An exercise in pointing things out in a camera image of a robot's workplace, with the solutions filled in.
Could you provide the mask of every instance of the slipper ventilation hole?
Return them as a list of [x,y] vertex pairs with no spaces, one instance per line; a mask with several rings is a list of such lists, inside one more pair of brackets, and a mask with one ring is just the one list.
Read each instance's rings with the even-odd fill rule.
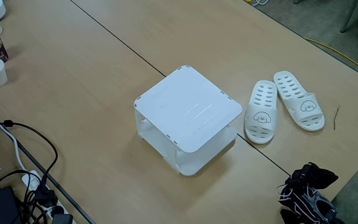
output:
[[295,82],[292,77],[285,75],[277,79],[277,87],[282,91],[282,96],[286,100],[294,100],[305,97],[305,93],[295,85]]

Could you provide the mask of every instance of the black cable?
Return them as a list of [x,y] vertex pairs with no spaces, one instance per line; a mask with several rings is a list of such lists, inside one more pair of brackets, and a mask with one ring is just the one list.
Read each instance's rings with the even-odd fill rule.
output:
[[48,213],[48,210],[43,211],[43,212],[41,213],[41,215],[38,216],[38,217],[34,220],[34,222],[33,222],[32,224],[38,223],[38,221],[39,221],[42,217],[44,217],[46,213]]
[[39,131],[35,130],[34,128],[31,128],[30,126],[28,125],[25,125],[25,124],[21,124],[21,123],[16,123],[16,122],[12,122],[12,121],[4,121],[3,122],[3,125],[5,127],[11,127],[13,125],[17,125],[17,126],[22,126],[23,128],[27,128],[31,131],[33,131],[35,134],[38,134],[43,140],[45,140],[53,149],[54,153],[55,153],[55,159],[53,160],[53,162],[49,165],[47,171],[45,171],[45,174],[42,176],[42,183],[46,184],[46,181],[47,181],[47,175],[50,171],[50,169],[56,164],[56,161],[57,161],[57,158],[58,158],[58,153],[57,153],[57,150],[56,150],[56,147],[53,145],[53,143],[51,141],[49,141],[48,138],[46,138],[43,134],[41,134]]
[[31,160],[31,162],[37,166],[37,168],[47,176],[51,183],[63,194],[63,196],[79,211],[79,213],[85,218],[88,223],[96,224],[96,222],[87,214],[87,212],[70,196],[69,193],[50,175],[46,174],[45,168],[34,158],[34,156],[19,142],[17,141],[19,149]]
[[30,175],[33,175],[34,177],[36,177],[39,181],[41,181],[40,178],[37,175],[32,174],[29,171],[26,171],[26,170],[14,170],[14,171],[6,174],[5,176],[1,177],[0,182],[3,181],[6,177],[9,177],[9,176],[11,176],[13,174],[30,174]]

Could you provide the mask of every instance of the power adapter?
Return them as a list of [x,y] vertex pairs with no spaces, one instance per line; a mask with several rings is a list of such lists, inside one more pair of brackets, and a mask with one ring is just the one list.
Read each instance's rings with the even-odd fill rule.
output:
[[45,184],[41,184],[35,190],[35,201],[45,208],[56,206],[57,196],[53,190],[48,189]]

